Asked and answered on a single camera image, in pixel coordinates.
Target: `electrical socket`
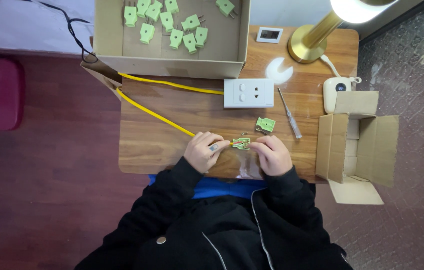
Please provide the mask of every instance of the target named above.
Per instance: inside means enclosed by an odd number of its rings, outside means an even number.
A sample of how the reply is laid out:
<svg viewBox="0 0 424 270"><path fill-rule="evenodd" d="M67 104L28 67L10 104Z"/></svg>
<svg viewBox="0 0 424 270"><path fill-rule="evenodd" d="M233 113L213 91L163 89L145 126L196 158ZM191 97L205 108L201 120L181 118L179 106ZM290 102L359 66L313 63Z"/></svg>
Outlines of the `electrical socket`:
<svg viewBox="0 0 424 270"><path fill-rule="evenodd" d="M272 79L223 80L223 107L273 107Z"/></svg>

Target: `digital display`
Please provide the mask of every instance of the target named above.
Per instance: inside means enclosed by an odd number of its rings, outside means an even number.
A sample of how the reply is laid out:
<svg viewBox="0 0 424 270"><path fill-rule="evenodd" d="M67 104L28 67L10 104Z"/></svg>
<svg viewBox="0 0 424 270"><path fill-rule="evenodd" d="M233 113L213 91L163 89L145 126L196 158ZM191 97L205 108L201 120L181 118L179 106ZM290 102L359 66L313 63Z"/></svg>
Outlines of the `digital display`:
<svg viewBox="0 0 424 270"><path fill-rule="evenodd" d="M279 38L279 34L279 31L262 30L262 32L260 33L260 38L276 40Z"/></svg>
<svg viewBox="0 0 424 270"><path fill-rule="evenodd" d="M345 91L347 90L347 87L345 86L345 84L343 83L339 83L337 84L337 86L335 86L335 90L338 91Z"/></svg>

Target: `hoodie zipper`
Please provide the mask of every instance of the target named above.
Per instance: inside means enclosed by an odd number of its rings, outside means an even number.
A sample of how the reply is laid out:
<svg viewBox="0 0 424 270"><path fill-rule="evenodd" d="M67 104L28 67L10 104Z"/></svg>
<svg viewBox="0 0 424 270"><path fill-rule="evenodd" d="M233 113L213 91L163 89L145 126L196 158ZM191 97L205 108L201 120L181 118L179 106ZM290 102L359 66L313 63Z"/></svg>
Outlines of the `hoodie zipper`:
<svg viewBox="0 0 424 270"><path fill-rule="evenodd" d="M207 239L207 241L212 245L212 248L215 249L215 252L219 255L220 262L222 263L223 270L227 270L227 267L225 267L225 263L223 262L222 255L220 255L220 252L218 249L215 248L215 246L212 244L212 241L202 232L202 235Z"/></svg>
<svg viewBox="0 0 424 270"><path fill-rule="evenodd" d="M265 254L267 255L267 260L269 260L269 266L271 270L274 270L274 267L272 266L272 259L270 258L269 252L267 251L267 249L265 248L265 244L264 244L264 238L262 236L262 230L260 229L260 225L258 224L258 218L257 218L257 214L255 213L255 208L254 208L254 193L256 191L259 190L264 190L265 188L262 189L257 189L255 191L252 192L252 195L250 197L250 203L252 205L252 211L254 213L254 217L255 217L255 221L257 222L257 227L258 227L258 233L260 234L260 241L262 242L262 248L265 251Z"/></svg>

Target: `yellow electrical cord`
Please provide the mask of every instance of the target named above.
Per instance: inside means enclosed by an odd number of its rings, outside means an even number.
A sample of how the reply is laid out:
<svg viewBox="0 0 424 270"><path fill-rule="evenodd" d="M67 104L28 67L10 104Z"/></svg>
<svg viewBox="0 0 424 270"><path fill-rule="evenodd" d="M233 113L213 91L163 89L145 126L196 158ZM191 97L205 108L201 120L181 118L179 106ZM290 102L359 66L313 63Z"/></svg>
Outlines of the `yellow electrical cord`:
<svg viewBox="0 0 424 270"><path fill-rule="evenodd" d="M149 80L149 79L144 79L144 78L139 78L139 77L135 77L132 75L128 75L125 73L120 73L118 72L119 75L125 77L125 78L129 78L132 80L136 80L136 81L140 81L140 82L149 82L149 83L159 83L159 84L164 84L164 85L170 85L170 86L174 86L177 88L182 88L182 89L187 89L187 90L192 90L192 91L197 91L197 92L202 92L202 93L208 93L208 94L216 94L216 95L223 95L223 91L217 91L217 90L209 90L209 89L202 89L202 88L196 88L196 87L191 87L191 86L186 86L186 85L182 85L182 84L178 84L178 83L171 83L171 82L167 82L167 81L156 81L156 80Z"/></svg>
<svg viewBox="0 0 424 270"><path fill-rule="evenodd" d="M142 111L144 111L144 112L146 112L146 113L148 113L148 114L150 114L150 115L152 115L152 116L154 116L154 117L156 117L156 118L158 118L158 119L160 119L160 120L162 120L162 121L164 121L164 122L166 122L167 124L169 124L169 125L171 125L171 126L173 126L174 128L176 128L176 129L178 129L178 130L180 130L180 131L182 131L182 132L184 132L185 134L187 134L187 135L189 135L189 136L195 136L195 134L193 134L192 132L190 132L190 131L188 131L188 130L186 130L185 128L183 128L183 127L181 127L181 126L179 126L179 125L177 125L176 123L174 123L174 122L172 122L172 121L170 121L170 120L168 120L167 118L165 118L165 117L163 117L163 116L161 116L161 115L159 115L159 114L156 114L156 113L154 113L153 111L151 111L151 110L149 110L148 108L146 108L146 107L144 107L144 106L142 106L142 105L140 105L140 104L138 104L137 102L135 102L135 101L133 101L133 100L131 100L128 96L126 96L118 87L115 89L116 91L117 91L117 93L119 93L119 95L121 96L121 97L123 97L126 101L128 101L130 104L132 104L132 105L134 105L135 107L137 107L137 108L139 108L139 109L141 109Z"/></svg>

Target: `wooden floor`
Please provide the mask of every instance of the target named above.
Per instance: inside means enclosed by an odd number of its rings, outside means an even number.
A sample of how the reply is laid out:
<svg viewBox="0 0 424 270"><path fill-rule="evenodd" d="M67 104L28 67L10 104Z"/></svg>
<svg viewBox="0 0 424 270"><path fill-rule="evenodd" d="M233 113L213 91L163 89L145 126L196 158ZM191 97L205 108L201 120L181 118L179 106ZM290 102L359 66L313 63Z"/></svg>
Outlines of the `wooden floor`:
<svg viewBox="0 0 424 270"><path fill-rule="evenodd" d="M25 68L22 125L0 132L0 270L71 269L147 185L118 167L120 102L78 59Z"/></svg>

